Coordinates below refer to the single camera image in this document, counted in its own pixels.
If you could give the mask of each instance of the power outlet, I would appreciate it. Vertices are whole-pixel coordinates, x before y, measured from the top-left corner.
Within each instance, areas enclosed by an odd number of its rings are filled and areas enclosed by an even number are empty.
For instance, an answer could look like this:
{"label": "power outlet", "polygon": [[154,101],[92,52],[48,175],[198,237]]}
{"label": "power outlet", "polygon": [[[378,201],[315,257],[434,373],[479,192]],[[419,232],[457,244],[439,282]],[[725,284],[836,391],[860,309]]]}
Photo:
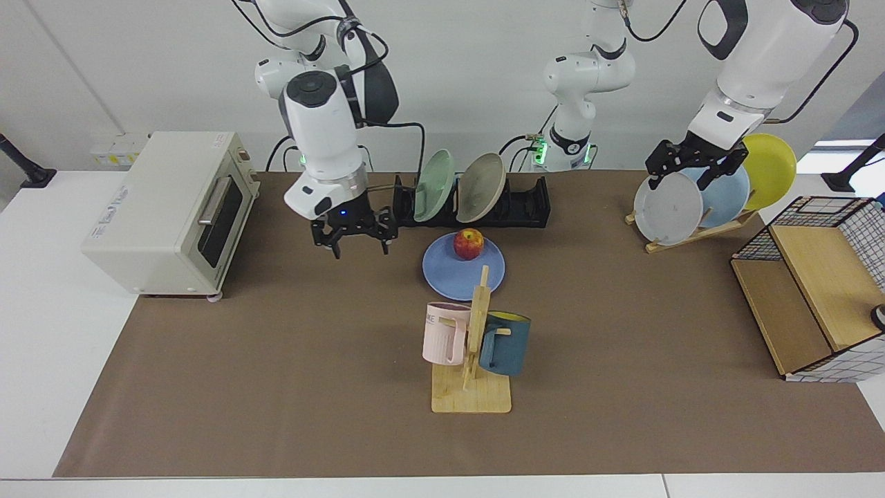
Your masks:
{"label": "power outlet", "polygon": [[90,149],[93,160],[102,167],[131,167],[144,145],[148,143],[149,134],[126,133],[123,135],[100,137]]}

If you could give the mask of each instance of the mug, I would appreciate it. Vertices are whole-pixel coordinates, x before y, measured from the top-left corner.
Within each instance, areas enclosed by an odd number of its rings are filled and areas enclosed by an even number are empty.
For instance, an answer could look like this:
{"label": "mug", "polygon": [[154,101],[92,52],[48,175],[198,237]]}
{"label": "mug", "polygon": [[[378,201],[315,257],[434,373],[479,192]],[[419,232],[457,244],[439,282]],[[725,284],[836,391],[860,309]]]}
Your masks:
{"label": "mug", "polygon": [[514,376],[522,371],[532,320],[506,311],[489,311],[482,336],[480,366],[490,372]]}
{"label": "mug", "polygon": [[463,363],[464,343],[469,323],[469,306],[447,302],[427,304],[422,352],[424,359],[439,365]]}

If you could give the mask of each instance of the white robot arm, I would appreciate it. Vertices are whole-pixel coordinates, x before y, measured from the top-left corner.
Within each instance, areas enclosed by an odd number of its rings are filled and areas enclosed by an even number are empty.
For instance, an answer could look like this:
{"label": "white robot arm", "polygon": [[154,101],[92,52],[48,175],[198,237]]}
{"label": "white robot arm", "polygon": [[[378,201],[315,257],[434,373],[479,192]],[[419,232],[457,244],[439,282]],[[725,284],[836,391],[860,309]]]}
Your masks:
{"label": "white robot arm", "polygon": [[544,85],[557,98],[556,118],[544,130],[541,153],[535,164],[547,171],[567,171],[588,162],[590,130],[596,107],[595,93],[626,88],[634,78],[636,63],[627,50],[627,30],[619,0],[588,0],[583,27],[589,51],[554,58],[544,68]]}
{"label": "white robot arm", "polygon": [[698,34],[725,65],[685,139],[662,141],[645,161],[651,188],[685,167],[709,168],[702,190],[732,175],[747,156],[743,138],[811,69],[847,15],[847,0],[709,0]]}
{"label": "white robot arm", "polygon": [[[399,105],[381,61],[387,44],[362,26],[347,0],[253,0],[265,25],[290,52],[255,70],[259,88],[279,102],[289,135],[302,153],[304,173],[284,200],[312,221],[316,245],[340,257],[338,241],[366,234],[384,253],[396,238],[389,209],[369,205],[368,178],[357,128],[387,123]],[[378,55],[370,37],[384,45]]]}

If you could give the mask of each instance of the red apple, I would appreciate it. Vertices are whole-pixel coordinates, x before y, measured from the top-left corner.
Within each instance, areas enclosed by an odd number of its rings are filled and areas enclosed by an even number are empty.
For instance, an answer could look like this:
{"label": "red apple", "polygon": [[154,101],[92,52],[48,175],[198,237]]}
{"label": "red apple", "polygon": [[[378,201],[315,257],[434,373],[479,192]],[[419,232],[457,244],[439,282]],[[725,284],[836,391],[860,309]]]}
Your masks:
{"label": "red apple", "polygon": [[466,261],[470,261],[482,254],[482,247],[486,239],[477,229],[463,229],[455,236],[455,254]]}

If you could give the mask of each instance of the light blue plate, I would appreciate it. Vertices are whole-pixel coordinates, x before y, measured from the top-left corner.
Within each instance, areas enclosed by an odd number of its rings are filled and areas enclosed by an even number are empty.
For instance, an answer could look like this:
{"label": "light blue plate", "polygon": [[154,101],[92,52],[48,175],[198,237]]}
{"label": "light blue plate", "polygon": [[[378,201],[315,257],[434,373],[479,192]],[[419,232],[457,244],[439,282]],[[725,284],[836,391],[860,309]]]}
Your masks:
{"label": "light blue plate", "polygon": [[[681,172],[695,182],[706,171],[705,167],[687,167]],[[702,229],[712,229],[724,225],[737,217],[743,211],[750,199],[750,176],[743,166],[731,176],[725,175],[710,182],[705,191],[701,191],[704,198],[704,212],[712,208],[712,211],[701,221]]]}
{"label": "light blue plate", "polygon": [[494,291],[504,281],[504,255],[486,239],[482,254],[464,261],[455,254],[455,233],[437,238],[424,252],[424,278],[434,291],[455,301],[473,299],[473,288],[480,284],[482,265],[489,265],[489,288]]}

